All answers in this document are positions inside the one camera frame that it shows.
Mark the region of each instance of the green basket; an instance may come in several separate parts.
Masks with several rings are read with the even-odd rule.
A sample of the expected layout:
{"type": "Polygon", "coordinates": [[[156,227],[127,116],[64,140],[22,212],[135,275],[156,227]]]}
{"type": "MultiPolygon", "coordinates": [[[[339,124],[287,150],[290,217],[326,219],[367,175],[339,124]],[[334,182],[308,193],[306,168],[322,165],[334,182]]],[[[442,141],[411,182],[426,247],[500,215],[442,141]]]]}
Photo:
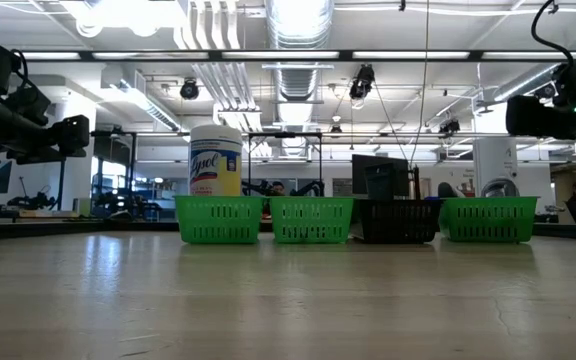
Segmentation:
{"type": "Polygon", "coordinates": [[[270,199],[278,243],[345,243],[354,198],[287,197],[270,199]]]}
{"type": "Polygon", "coordinates": [[[536,197],[446,199],[439,227],[451,241],[526,242],[536,206],[536,197]]]}
{"type": "Polygon", "coordinates": [[[254,244],[262,197],[175,196],[181,239],[190,244],[254,244]]]}

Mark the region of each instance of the black basket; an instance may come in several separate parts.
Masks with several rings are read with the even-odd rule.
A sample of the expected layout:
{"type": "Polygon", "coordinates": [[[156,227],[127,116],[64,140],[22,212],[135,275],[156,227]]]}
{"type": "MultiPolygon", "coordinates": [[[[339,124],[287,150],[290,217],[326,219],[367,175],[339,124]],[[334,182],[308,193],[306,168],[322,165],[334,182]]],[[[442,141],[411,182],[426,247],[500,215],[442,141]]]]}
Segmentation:
{"type": "Polygon", "coordinates": [[[438,231],[441,200],[358,200],[361,232],[367,244],[422,244],[438,231]]]}

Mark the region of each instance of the ceiling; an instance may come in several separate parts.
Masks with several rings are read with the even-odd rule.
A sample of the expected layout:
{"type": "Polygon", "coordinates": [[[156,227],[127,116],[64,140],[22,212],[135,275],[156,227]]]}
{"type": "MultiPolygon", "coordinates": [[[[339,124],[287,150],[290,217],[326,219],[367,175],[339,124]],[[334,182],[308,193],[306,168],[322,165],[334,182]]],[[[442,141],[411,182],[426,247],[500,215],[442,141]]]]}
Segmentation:
{"type": "MultiPolygon", "coordinates": [[[[46,11],[63,12],[55,1],[36,2],[46,11]]],[[[521,3],[519,10],[537,9],[540,0],[431,0],[432,9],[461,11],[509,10],[521,3]]],[[[561,7],[576,8],[576,1],[558,1],[561,7]]],[[[126,49],[176,49],[172,29],[160,29],[147,38],[133,34],[129,29],[104,29],[95,38],[78,36],[75,19],[69,14],[29,14],[18,9],[37,12],[37,6],[26,1],[0,3],[0,44],[7,48],[34,50],[126,50],[126,49]]],[[[366,4],[397,6],[396,1],[342,1],[335,3],[329,48],[332,49],[416,49],[423,50],[426,41],[426,14],[413,9],[424,8],[425,1],[407,1],[408,10],[396,9],[365,11],[366,4]]],[[[268,48],[266,18],[261,0],[238,1],[238,34],[247,49],[268,48]]],[[[430,49],[543,49],[530,36],[533,15],[507,17],[472,17],[430,14],[428,16],[428,44],[430,49]]],[[[576,49],[576,13],[558,12],[544,15],[539,32],[550,41],[576,49]]],[[[495,89],[536,68],[532,63],[375,63],[373,65],[379,94],[375,89],[369,94],[360,110],[351,110],[346,86],[357,73],[360,63],[335,63],[334,69],[323,70],[319,82],[318,100],[314,106],[313,125],[305,130],[328,131],[332,116],[341,116],[344,132],[379,131],[389,129],[388,118],[401,131],[416,131],[420,120],[436,131],[435,126],[445,119],[435,115],[455,101],[454,109],[462,120],[462,129],[470,128],[472,113],[467,109],[469,99],[460,98],[478,88],[495,89]],[[423,92],[423,111],[421,91],[423,92]]],[[[62,75],[85,87],[100,101],[98,122],[117,123],[126,130],[152,131],[153,120],[142,109],[121,99],[109,97],[107,86],[100,80],[103,64],[31,64],[32,74],[62,75]]],[[[186,77],[195,77],[187,63],[126,63],[124,73],[139,71],[148,80],[148,95],[163,104],[167,111],[178,117],[186,128],[200,123],[197,119],[211,121],[213,101],[205,89],[198,100],[182,101],[180,84],[186,77]]],[[[270,71],[262,70],[260,63],[247,63],[246,70],[256,103],[262,111],[262,125],[276,123],[274,87],[270,71]]]]}

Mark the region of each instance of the lysol wipes container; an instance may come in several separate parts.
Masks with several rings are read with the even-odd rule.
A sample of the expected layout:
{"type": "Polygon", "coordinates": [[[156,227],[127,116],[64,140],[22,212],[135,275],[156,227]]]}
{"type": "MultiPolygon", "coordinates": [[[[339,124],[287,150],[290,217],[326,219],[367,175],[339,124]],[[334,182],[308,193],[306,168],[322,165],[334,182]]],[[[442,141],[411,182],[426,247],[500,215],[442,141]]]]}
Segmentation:
{"type": "Polygon", "coordinates": [[[241,132],[205,125],[190,130],[188,193],[200,196],[241,194],[241,132]]]}

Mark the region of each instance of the plastic basket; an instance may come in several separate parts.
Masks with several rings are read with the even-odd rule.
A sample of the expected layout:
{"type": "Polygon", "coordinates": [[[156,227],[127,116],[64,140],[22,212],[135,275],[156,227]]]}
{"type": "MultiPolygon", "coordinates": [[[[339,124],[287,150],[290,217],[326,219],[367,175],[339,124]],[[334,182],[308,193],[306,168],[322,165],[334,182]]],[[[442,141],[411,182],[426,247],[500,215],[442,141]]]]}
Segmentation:
{"type": "Polygon", "coordinates": [[[270,199],[278,243],[345,243],[353,198],[287,197],[270,199]]]}
{"type": "Polygon", "coordinates": [[[370,244],[421,244],[438,230],[441,200],[358,200],[362,235],[370,244]]]}
{"type": "Polygon", "coordinates": [[[263,199],[175,196],[181,239],[191,244],[256,243],[263,199]]]}
{"type": "Polygon", "coordinates": [[[452,241],[526,242],[536,207],[536,197],[446,199],[439,225],[452,241]]]}

